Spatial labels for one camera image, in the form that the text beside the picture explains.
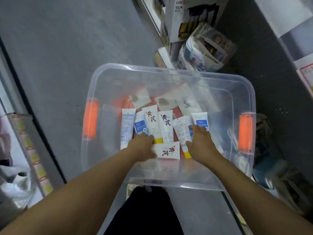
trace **forearm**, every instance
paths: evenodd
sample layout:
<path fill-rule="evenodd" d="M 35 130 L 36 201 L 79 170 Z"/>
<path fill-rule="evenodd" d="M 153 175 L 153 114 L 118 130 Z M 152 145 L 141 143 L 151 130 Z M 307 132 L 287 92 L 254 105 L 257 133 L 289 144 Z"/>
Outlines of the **forearm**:
<path fill-rule="evenodd" d="M 96 234 L 135 164 L 132 154 L 121 150 L 78 176 L 26 211 L 3 234 Z"/>
<path fill-rule="evenodd" d="M 312 224 L 253 182 L 229 160 L 212 157 L 205 166 L 221 180 L 254 235 L 313 233 Z"/>

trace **person's right arm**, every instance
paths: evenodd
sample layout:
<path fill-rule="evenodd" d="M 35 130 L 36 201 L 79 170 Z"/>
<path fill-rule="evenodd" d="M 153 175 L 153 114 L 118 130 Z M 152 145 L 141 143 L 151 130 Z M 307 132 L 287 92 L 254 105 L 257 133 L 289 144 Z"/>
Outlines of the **person's right arm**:
<path fill-rule="evenodd" d="M 222 182 L 254 235 L 313 234 L 313 225 L 257 185 L 216 149 L 205 127 L 192 126 L 193 142 L 186 142 L 192 158 Z"/>

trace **clear plastic container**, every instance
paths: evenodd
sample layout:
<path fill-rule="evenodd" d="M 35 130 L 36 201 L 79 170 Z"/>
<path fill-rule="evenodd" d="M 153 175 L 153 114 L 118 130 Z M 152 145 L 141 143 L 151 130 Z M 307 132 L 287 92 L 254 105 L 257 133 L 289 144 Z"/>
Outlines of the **clear plastic container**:
<path fill-rule="evenodd" d="M 223 156 L 249 177 L 255 146 L 255 94 L 238 75 L 105 64 L 93 74 L 85 109 L 81 163 L 84 170 L 120 149 L 121 109 L 141 102 L 174 104 L 194 99 L 208 121 L 213 142 Z M 137 163 L 127 182 L 223 190 L 221 182 L 193 159 L 156 158 Z"/>

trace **person's left hand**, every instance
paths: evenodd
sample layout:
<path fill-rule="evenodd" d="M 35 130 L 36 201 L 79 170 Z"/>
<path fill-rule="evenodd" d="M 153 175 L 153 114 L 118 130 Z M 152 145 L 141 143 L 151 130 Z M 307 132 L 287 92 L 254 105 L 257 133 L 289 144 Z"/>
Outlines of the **person's left hand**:
<path fill-rule="evenodd" d="M 134 157 L 139 162 L 156 158 L 157 155 L 151 150 L 153 140 L 153 135 L 149 135 L 148 137 L 145 133 L 135 135 L 135 138 L 133 138 L 128 143 L 127 149 L 130 150 L 132 154 L 134 154 Z"/>

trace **gray floor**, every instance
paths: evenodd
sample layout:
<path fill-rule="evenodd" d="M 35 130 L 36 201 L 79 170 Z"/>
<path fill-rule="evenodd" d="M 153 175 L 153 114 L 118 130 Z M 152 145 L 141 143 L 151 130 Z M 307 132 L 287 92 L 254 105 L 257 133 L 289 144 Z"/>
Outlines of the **gray floor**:
<path fill-rule="evenodd" d="M 93 71 L 109 62 L 154 66 L 160 47 L 131 0 L 0 0 L 0 36 L 67 180 L 82 172 Z M 168 191 L 185 234 L 240 234 L 219 192 Z M 102 231 L 125 193 L 123 185 Z"/>

